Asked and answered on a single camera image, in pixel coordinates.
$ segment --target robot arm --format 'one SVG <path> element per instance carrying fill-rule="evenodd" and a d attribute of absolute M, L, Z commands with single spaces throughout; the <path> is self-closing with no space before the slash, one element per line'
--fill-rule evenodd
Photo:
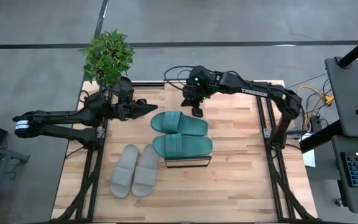
<path fill-rule="evenodd" d="M 84 101 L 79 111 L 30 111 L 16 116 L 15 134 L 20 138 L 34 138 L 39 135 L 77 140 L 87 146 L 95 143 L 98 138 L 96 128 L 105 119 L 136 119 L 155 109 L 157 105 L 147 104 L 146 99 L 133 100 L 132 88 L 121 88 L 118 102 L 111 103 L 111 97 L 96 92 Z M 71 129 L 55 124 L 83 124 L 93 128 Z"/>
<path fill-rule="evenodd" d="M 214 93 L 245 93 L 271 99 L 277 105 L 282 117 L 272 130 L 269 138 L 271 149 L 283 149 L 287 140 L 287 129 L 291 121 L 297 118 L 301 110 L 301 98 L 292 90 L 281 85 L 267 82 L 243 80 L 236 72 L 210 72 L 202 66 L 191 70 L 183 87 L 185 100 L 181 106 L 192 106 L 193 116 L 202 117 L 200 103 Z"/>

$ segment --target concrete floor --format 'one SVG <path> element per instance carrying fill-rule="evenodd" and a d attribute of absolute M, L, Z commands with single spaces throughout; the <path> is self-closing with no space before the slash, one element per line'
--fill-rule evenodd
<path fill-rule="evenodd" d="M 102 0 L 0 0 L 0 44 L 87 43 Z M 110 0 L 102 30 L 118 28 L 130 42 L 358 40 L 358 0 Z M 291 86 L 325 72 L 324 59 L 353 45 L 297 47 L 177 47 L 135 49 L 133 80 L 162 80 L 175 65 L 235 70 L 246 79 L 281 79 Z M 13 116 L 29 110 L 73 110 L 84 58 L 77 49 L 0 50 L 0 127 L 13 133 Z M 320 89 L 326 76 L 305 85 Z M 302 90 L 306 98 L 311 94 Z M 337 120 L 333 106 L 320 113 Z M 67 141 L 8 137 L 30 162 L 7 177 L 0 194 L 0 223 L 49 219 Z M 336 183 L 311 181 L 318 215 L 358 223 L 358 214 L 333 204 Z"/>

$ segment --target desk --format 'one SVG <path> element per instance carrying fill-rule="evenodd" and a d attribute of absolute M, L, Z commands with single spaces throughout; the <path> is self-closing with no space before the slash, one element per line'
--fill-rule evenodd
<path fill-rule="evenodd" d="M 332 140 L 336 162 L 341 175 L 341 197 L 345 206 L 349 210 L 358 213 L 358 187 L 349 187 L 347 183 L 344 164 L 341 159 L 341 152 L 358 152 L 358 138 L 349 138 L 344 136 L 334 136 Z"/>
<path fill-rule="evenodd" d="M 340 180 L 333 145 L 327 142 L 314 150 L 316 167 L 306 167 L 310 180 Z"/>
<path fill-rule="evenodd" d="M 303 151 L 330 141 L 335 135 L 358 137 L 358 60 L 352 62 L 348 69 L 341 68 L 335 58 L 327 58 L 325 64 L 339 120 L 302 141 Z"/>
<path fill-rule="evenodd" d="M 282 81 L 270 82 L 283 85 Z M 85 83 L 83 89 L 92 94 L 98 86 Z M 124 146 L 135 144 L 142 152 L 146 144 L 161 135 L 150 127 L 150 120 L 157 113 L 182 110 L 191 114 L 190 107 L 180 107 L 181 92 L 169 85 L 135 87 L 134 98 L 146 98 L 148 103 L 158 105 L 158 109 L 136 120 L 109 122 L 94 222 L 277 221 L 256 99 L 244 94 L 216 94 L 203 104 L 204 119 L 209 123 L 208 137 L 214 144 L 208 167 L 167 169 L 161 159 L 157 183 L 150 195 L 138 198 L 130 193 L 124 199 L 115 198 L 109 183 Z M 273 110 L 279 119 L 278 109 L 274 106 Z M 67 153 L 80 146 L 71 142 Z M 283 156 L 293 193 L 317 217 L 301 152 L 287 147 Z M 83 150 L 65 161 L 52 218 L 62 214 L 78 193 L 85 157 Z M 283 192 L 280 197 L 285 207 Z"/>

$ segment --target slide sandal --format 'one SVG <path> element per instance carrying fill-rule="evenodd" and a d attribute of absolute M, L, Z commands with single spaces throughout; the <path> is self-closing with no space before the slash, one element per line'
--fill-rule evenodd
<path fill-rule="evenodd" d="M 165 134 L 182 133 L 189 136 L 204 136 L 208 132 L 208 123 L 203 119 L 183 115 L 181 111 L 166 111 L 155 115 L 152 128 Z"/>
<path fill-rule="evenodd" d="M 157 180 L 157 167 L 160 156 L 154 151 L 153 145 L 148 144 L 144 148 L 139 165 L 135 168 L 132 193 L 138 197 L 145 197 L 155 186 Z"/>
<path fill-rule="evenodd" d="M 208 137 L 167 134 L 153 140 L 155 152 L 164 158 L 205 156 L 212 152 L 212 140 Z"/>
<path fill-rule="evenodd" d="M 131 189 L 138 154 L 139 150 L 136 146 L 132 144 L 125 146 L 112 172 L 110 190 L 118 198 L 126 197 Z"/>

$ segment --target wooden table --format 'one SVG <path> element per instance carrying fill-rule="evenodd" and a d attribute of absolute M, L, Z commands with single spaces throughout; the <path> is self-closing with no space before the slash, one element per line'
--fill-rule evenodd
<path fill-rule="evenodd" d="M 282 81 L 270 82 L 283 85 Z M 83 89 L 92 92 L 98 86 L 84 83 Z M 181 110 L 191 115 L 191 108 L 180 107 L 181 92 L 170 85 L 135 87 L 134 98 L 146 98 L 148 103 L 158 105 L 158 109 L 139 119 L 109 122 L 94 222 L 277 221 L 256 98 L 245 94 L 215 94 L 203 103 L 203 119 L 209 124 L 208 137 L 214 144 L 208 167 L 167 169 L 161 159 L 157 183 L 150 195 L 139 198 L 130 193 L 124 199 L 114 197 L 109 183 L 124 147 L 135 144 L 142 152 L 146 144 L 161 135 L 150 127 L 151 118 L 165 110 Z M 273 110 L 279 119 L 280 112 L 275 105 Z M 298 145 L 296 141 L 288 142 Z M 67 153 L 80 146 L 71 142 Z M 86 151 L 81 150 L 66 159 L 52 218 L 62 214 L 78 193 L 85 157 Z M 283 157 L 292 192 L 317 217 L 301 152 L 286 147 Z"/>

